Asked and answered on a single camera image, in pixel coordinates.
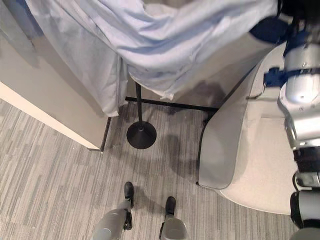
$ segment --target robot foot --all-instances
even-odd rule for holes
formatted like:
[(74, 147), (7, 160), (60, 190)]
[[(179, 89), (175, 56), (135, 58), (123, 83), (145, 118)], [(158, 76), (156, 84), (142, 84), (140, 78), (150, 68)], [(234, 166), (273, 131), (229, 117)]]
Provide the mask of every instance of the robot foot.
[(130, 181), (127, 181), (124, 184), (124, 197), (125, 199), (130, 200), (131, 208), (134, 207), (134, 194), (135, 194), (134, 185)]
[(165, 216), (175, 215), (176, 199), (173, 196), (168, 197), (165, 203)]

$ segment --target black metal stand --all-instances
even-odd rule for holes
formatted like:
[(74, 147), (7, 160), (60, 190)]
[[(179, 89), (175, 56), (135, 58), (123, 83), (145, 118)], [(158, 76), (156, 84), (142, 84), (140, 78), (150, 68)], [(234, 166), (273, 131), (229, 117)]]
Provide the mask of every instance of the black metal stand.
[(139, 121), (133, 123), (128, 128), (126, 138), (132, 147), (147, 149), (155, 143), (157, 131), (149, 122), (142, 121), (141, 86), (138, 83), (135, 83), (135, 91)]

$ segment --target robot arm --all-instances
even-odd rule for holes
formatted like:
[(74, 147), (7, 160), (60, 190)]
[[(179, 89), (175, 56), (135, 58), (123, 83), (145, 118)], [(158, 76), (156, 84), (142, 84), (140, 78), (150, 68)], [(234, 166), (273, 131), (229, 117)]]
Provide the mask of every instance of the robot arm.
[(299, 228), (311, 230), (320, 228), (320, 1), (280, 3), (281, 12), (293, 17), (284, 70), (272, 68), (265, 84), (268, 86), (270, 76), (283, 84), (278, 106), (285, 115), (285, 130), (297, 163), (296, 182), (310, 188), (292, 194), (291, 219)]

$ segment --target gray striped carpet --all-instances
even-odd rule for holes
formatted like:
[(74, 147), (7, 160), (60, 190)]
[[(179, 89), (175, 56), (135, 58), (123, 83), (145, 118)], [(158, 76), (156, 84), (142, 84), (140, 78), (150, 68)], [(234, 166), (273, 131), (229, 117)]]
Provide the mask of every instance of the gray striped carpet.
[(0, 239), (87, 240), (107, 211), (135, 185), (133, 230), (124, 240), (156, 240), (168, 196), (191, 240), (288, 240), (290, 218), (234, 204), (195, 185), (202, 121), (198, 110), (144, 104), (157, 129), (146, 150), (126, 140), (136, 105), (113, 118), (103, 154), (0, 100)]

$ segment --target beige wall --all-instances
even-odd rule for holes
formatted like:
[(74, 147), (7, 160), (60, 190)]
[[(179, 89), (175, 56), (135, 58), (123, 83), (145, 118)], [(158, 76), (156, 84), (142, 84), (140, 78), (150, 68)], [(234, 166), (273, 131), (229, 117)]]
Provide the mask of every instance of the beige wall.
[[(45, 37), (32, 42), (35, 52), (22, 57), (0, 35), (0, 82), (4, 84), (0, 98), (11, 99), (10, 104), (29, 114), (40, 110), (33, 117), (48, 121), (88, 148), (99, 149), (107, 124), (101, 108)], [(18, 101), (13, 95), (21, 98)]]

